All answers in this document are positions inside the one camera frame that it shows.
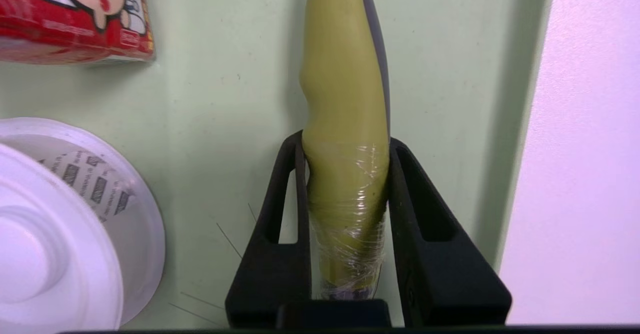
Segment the red snack box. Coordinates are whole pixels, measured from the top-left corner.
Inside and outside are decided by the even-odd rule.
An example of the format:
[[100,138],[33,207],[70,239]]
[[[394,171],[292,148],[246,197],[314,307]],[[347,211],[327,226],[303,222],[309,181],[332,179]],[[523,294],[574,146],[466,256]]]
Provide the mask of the red snack box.
[[146,0],[0,0],[0,60],[30,64],[150,61]]

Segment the plastic wrap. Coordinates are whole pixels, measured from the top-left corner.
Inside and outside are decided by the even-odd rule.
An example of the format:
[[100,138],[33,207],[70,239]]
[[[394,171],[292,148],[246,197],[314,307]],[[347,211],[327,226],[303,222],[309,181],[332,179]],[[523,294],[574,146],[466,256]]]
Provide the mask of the plastic wrap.
[[308,138],[304,142],[320,295],[331,300],[372,298],[383,261],[389,147],[310,144]]

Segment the white plastic lid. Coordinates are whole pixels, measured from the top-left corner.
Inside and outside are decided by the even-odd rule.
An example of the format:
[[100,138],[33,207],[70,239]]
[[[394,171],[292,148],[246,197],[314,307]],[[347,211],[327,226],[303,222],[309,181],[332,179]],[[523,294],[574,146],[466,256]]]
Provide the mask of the white plastic lid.
[[0,144],[0,332],[117,329],[123,282],[89,205],[37,161]]

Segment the black plastic stand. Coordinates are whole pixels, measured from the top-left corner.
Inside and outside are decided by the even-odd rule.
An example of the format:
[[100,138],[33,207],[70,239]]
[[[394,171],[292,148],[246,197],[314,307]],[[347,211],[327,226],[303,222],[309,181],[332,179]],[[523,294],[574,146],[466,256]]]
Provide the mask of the black plastic stand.
[[[399,140],[391,140],[389,169],[395,265],[406,326],[504,324],[512,303],[509,291],[455,219],[416,157]],[[278,244],[292,170],[297,190],[298,241]],[[325,318],[318,320],[320,324],[336,318],[336,313],[326,316],[331,304],[311,300],[309,251],[309,209],[300,131],[287,138],[279,150],[260,217],[226,298],[231,326],[283,327],[291,322],[290,311],[294,307],[298,316],[309,319],[314,313]],[[336,310],[350,312],[345,315],[347,319],[359,318],[357,307],[372,307],[367,301],[334,305],[348,306]],[[385,323],[356,324],[380,327]]]

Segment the white container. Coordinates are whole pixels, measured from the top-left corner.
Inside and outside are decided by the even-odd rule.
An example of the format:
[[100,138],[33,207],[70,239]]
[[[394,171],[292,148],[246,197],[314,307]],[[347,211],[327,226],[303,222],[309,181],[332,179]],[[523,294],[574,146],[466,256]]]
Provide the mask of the white container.
[[164,261],[160,211],[114,148],[54,120],[0,120],[0,333],[116,330]]

